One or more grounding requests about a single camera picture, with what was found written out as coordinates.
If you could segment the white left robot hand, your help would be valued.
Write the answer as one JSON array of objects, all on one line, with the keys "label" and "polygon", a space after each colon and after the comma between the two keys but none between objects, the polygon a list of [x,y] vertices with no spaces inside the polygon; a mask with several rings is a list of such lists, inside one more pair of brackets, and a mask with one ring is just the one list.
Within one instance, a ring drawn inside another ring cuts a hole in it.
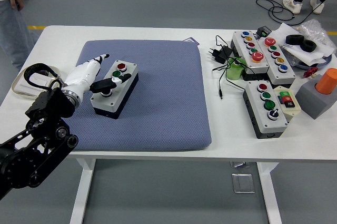
[{"label": "white left robot hand", "polygon": [[131,78],[132,75],[126,73],[94,83],[101,69],[101,63],[108,57],[109,54],[103,54],[73,68],[65,80],[66,87],[63,87],[62,92],[70,98],[81,100],[87,91],[93,93],[106,92]]}]

